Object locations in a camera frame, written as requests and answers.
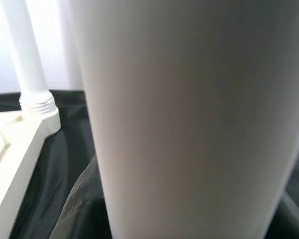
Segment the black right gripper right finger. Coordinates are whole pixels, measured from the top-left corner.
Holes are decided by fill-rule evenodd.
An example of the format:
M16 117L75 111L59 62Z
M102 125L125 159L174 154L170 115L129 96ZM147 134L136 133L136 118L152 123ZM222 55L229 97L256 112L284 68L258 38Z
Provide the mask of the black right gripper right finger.
M299 239L299 210L281 207L277 209L277 239Z

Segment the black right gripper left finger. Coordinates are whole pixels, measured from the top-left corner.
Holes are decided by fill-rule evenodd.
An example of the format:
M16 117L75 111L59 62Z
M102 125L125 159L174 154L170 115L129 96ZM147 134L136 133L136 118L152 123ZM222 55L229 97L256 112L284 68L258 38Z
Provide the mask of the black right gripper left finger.
M112 237L94 156L77 178L61 213L62 239L110 239Z

